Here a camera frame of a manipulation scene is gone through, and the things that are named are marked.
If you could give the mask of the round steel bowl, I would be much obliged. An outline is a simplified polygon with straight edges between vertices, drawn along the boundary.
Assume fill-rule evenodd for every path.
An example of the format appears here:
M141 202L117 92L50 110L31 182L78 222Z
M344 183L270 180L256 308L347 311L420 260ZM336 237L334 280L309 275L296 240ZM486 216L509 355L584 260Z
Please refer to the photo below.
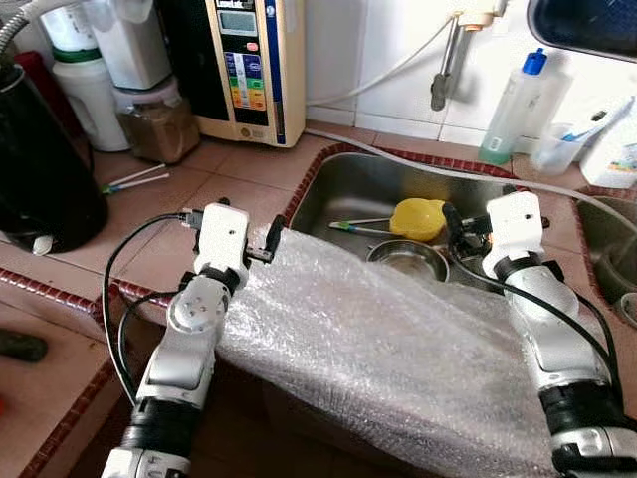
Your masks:
M396 238L369 247L365 256L369 263L386 265L422 282L445 283L450 279L450 267L441 252L417 241Z

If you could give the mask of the white chopstick green tip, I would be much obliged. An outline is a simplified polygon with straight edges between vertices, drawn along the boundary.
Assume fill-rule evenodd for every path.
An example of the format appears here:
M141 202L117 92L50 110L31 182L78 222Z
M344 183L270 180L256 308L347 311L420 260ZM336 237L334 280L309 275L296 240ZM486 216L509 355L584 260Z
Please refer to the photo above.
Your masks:
M388 229L388 218L372 218L358 220L332 220L327 224L330 229L349 232L351 235L400 237L399 233Z
M118 185L122 182L132 181L133 179L144 179L147 177L159 176L159 174L167 173L165 171L167 171L167 164L154 165L153 167L142 169L141 171L133 174L128 174L127 176L124 176L122 178L114 179L113 181L106 183L105 186Z
M165 179L171 176L169 173L156 174L154 177L147 177L144 179L133 179L132 181L122 182L118 185L108 185L102 188L102 192L105 195L115 194L116 192L123 191L125 188L133 188L140 185L146 185L146 183L158 181L158 179Z

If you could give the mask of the large steel sink basin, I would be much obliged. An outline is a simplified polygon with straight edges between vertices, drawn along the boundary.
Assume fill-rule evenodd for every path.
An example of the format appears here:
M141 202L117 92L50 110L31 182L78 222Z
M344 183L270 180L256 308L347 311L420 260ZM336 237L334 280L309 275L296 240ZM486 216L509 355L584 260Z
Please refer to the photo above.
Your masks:
M454 204L464 219L482 217L488 200L505 195L498 182L477 181L419 171L382 156L364 153L338 153L325 159L304 188L299 206L291 217L290 228L351 252L356 259L370 258L373 249L391 237L388 228L397 204L408 197L443 200ZM336 220L360 220L374 235L333 229Z

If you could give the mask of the clear plastic cup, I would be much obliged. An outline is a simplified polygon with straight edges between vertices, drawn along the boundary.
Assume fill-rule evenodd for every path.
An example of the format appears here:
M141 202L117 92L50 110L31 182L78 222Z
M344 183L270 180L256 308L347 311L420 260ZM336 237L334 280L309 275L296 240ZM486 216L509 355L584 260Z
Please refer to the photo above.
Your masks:
M573 124L556 122L547 126L538 137L536 150L530 156L533 171L559 176L573 163L585 142L582 139L565 140Z

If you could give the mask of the clear soap bottle blue cap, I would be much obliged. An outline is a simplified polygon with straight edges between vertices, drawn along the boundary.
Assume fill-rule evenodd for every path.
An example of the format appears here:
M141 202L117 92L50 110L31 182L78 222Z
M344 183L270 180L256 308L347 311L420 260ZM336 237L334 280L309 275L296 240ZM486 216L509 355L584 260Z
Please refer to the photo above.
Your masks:
M537 47L510 73L479 145L483 163L509 163L525 133L541 132L553 120L569 90L570 77L547 70L547 60L546 51Z

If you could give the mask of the small steel sink basin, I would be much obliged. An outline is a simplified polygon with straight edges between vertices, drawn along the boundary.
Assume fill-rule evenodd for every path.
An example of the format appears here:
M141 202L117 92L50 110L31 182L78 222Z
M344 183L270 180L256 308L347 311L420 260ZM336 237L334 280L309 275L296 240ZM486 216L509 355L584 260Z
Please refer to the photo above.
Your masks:
M597 206L576 201L597 286L608 305L637 290L636 229L620 223Z

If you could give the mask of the blue white toothbrush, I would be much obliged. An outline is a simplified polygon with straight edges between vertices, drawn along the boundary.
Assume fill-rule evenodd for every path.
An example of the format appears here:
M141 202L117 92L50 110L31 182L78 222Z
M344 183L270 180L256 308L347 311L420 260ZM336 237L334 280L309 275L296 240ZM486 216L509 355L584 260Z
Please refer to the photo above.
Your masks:
M593 113L588 122L573 124L566 133L561 133L558 139L565 142L587 141L598 132L605 131L607 127L619 121L625 113L636 105L637 96L629 96L627 100L618 102L610 108L605 108Z

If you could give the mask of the clear bubble wrap sheet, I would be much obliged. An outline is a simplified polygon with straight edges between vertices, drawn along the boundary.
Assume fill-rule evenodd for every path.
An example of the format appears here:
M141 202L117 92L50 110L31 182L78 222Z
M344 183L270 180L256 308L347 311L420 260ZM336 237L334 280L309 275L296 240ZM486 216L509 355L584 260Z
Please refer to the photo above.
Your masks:
M229 302L217 352L428 472L558 478L496 293L420 282L288 229Z

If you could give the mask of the white detergent bottle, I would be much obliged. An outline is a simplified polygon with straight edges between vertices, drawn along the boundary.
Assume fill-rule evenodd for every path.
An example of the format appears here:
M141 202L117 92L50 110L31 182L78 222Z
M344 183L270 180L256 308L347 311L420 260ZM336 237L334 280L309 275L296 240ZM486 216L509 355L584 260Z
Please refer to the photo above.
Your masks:
M588 142L590 151L579 164L592 186L632 188L637 183L637 100L608 115L605 125Z

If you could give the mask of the clear jar brown powder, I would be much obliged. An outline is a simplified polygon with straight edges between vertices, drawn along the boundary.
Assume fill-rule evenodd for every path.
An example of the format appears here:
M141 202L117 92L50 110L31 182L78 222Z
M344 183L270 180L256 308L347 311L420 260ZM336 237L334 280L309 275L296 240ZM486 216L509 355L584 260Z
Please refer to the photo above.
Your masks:
M114 88L115 118L133 156L147 162L179 164L200 144L195 115L174 76L151 90Z

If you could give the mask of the black electric kettle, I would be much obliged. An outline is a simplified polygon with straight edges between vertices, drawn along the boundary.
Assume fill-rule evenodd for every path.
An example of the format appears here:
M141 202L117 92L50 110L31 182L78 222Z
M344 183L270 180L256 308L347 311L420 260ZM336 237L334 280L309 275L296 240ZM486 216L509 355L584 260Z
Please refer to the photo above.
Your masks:
M33 255L78 249L107 200L26 72L0 63L0 235Z

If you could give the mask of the white canister green band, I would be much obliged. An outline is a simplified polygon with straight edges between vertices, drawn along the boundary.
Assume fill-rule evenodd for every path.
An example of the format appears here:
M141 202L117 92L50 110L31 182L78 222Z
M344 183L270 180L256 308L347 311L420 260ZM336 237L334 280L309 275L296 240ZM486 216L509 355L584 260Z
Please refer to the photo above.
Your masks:
M91 146L106 153L130 149L115 115L112 78L83 6L63 6L40 20L52 45L52 73L90 137Z

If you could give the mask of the white plastic appliance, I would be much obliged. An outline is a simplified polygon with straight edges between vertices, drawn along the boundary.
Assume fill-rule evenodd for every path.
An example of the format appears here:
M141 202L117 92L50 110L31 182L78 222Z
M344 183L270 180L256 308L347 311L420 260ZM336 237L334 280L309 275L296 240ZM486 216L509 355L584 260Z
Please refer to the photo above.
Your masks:
M84 0L110 78L120 90L153 90L172 77L154 0Z

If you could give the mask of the dark blue pan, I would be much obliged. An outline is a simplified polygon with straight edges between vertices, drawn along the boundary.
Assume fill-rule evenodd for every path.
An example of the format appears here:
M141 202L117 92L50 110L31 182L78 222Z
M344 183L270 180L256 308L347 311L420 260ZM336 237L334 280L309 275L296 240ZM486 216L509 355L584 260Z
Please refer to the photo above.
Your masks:
M637 61L637 0L529 0L527 14L542 44Z

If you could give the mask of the red canister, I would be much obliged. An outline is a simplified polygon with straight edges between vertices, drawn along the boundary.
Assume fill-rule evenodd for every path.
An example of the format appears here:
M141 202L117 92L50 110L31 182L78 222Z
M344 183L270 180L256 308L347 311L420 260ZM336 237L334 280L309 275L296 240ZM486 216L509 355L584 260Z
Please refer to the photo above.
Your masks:
M36 51L19 52L15 55L15 61L26 70L27 77L35 84L36 90L49 105L64 131L73 139L81 137L84 133L81 124L68 102L68 97L61 90L50 69L46 67L44 56Z

